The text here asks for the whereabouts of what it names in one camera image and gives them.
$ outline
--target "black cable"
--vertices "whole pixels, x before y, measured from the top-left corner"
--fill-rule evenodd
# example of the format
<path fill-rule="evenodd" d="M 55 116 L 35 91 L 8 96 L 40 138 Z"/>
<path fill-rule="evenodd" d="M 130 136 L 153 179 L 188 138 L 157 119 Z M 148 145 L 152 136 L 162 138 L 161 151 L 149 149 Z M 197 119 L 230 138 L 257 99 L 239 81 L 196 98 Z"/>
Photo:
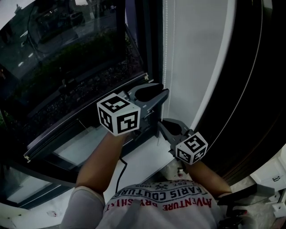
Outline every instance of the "black cable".
<path fill-rule="evenodd" d="M 32 9 L 31 9 L 31 11 L 29 13 L 29 17 L 28 17 L 28 21 L 27 21 L 27 32 L 28 32 L 28 34 L 27 34 L 27 38 L 26 38 L 26 43 L 29 42 L 29 34 L 30 34 L 30 32 L 29 32 L 29 23 L 30 23 L 31 14 L 32 14 L 32 11 L 33 11 L 34 7 L 35 7 L 35 2 L 33 2 L 33 6 L 32 6 Z"/>
<path fill-rule="evenodd" d="M 122 175 L 123 175 L 123 173 L 124 173 L 124 171 L 125 171 L 125 169 L 126 169 L 126 167 L 127 167 L 127 162 L 124 161 L 124 160 L 122 159 L 122 157 L 120 157 L 119 159 L 120 159 L 121 162 L 124 164 L 124 168 L 122 169 L 122 171 L 121 171 L 121 173 L 120 173 L 120 175 L 119 175 L 119 177 L 118 177 L 117 184 L 116 184 L 116 189 L 115 189 L 115 193 L 117 193 L 117 191 L 118 191 L 118 185 L 119 185 L 120 178 L 122 177 Z"/>

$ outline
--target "white cube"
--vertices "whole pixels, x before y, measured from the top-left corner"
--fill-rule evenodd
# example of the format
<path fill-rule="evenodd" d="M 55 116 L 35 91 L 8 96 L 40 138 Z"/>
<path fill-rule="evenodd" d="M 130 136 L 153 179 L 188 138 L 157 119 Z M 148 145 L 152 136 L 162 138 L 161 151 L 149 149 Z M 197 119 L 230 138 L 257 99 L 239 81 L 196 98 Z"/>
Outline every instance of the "white cube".
<path fill-rule="evenodd" d="M 139 129 L 141 108 L 113 93 L 97 103 L 99 120 L 114 136 Z"/>
<path fill-rule="evenodd" d="M 176 157 L 192 165 L 205 156 L 207 146 L 206 140 L 197 132 L 176 145 Z"/>

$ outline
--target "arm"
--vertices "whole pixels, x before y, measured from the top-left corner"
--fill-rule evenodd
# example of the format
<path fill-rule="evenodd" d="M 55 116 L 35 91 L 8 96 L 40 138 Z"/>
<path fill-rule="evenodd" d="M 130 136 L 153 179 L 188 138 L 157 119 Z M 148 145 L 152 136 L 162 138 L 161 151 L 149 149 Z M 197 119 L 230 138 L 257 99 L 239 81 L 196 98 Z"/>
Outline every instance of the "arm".
<path fill-rule="evenodd" d="M 204 186 L 213 197 L 218 197 L 224 193 L 231 193 L 231 188 L 225 180 L 201 161 L 192 165 L 185 165 L 192 180 Z"/>
<path fill-rule="evenodd" d="M 85 186 L 102 195 L 109 186 L 126 136 L 107 133 L 81 168 L 76 187 Z"/>

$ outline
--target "window glass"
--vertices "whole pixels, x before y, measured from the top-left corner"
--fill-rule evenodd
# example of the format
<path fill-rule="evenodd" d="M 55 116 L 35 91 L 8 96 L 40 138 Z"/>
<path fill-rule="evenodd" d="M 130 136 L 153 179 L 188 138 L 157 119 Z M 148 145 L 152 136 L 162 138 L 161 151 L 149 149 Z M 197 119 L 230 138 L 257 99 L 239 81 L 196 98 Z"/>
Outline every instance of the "window glass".
<path fill-rule="evenodd" d="M 117 1 L 14 3 L 0 1 L 0 104 L 24 144 L 143 73 Z"/>
<path fill-rule="evenodd" d="M 56 149 L 54 153 L 76 167 L 90 156 L 106 133 L 107 130 L 102 126 L 98 128 L 89 127 Z"/>
<path fill-rule="evenodd" d="M 45 158 L 45 160 L 67 170 L 78 170 L 106 134 L 107 130 L 102 126 L 97 128 L 88 127 L 54 150 Z M 135 134 L 131 132 L 127 136 L 125 144 L 129 143 L 134 138 Z"/>
<path fill-rule="evenodd" d="M 0 196 L 2 199 L 20 203 L 51 183 L 26 175 L 12 167 L 1 165 L 2 185 Z"/>
<path fill-rule="evenodd" d="M 125 1 L 125 7 L 126 7 L 126 17 L 125 17 L 125 23 L 129 28 L 130 34 L 136 43 L 138 45 L 138 39 L 137 39 L 137 18 L 136 18 L 136 8 L 135 8 L 135 0 L 126 0 Z"/>

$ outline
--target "window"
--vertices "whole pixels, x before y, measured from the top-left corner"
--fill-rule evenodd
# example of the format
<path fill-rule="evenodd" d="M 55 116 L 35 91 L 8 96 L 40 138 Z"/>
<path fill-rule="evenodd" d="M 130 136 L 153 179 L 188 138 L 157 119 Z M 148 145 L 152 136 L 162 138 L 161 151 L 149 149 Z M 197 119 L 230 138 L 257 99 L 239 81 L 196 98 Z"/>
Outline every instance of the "window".
<path fill-rule="evenodd" d="M 86 103 L 143 74 L 122 1 L 36 0 L 0 30 L 0 104 L 28 145 Z"/>
<path fill-rule="evenodd" d="M 11 6 L 6 1 L 0 6 Z M 160 61 L 152 58 L 162 60 L 162 22 L 154 4 L 154 20 L 145 23 L 151 16 L 143 0 L 129 2 L 128 25 L 124 0 L 19 1 L 0 21 L 0 135 L 9 145 L 0 202 L 31 209 L 74 187 L 106 134 L 97 101 L 160 82 Z M 157 133 L 159 116 L 155 110 L 150 126 L 130 133 L 122 157 Z"/>

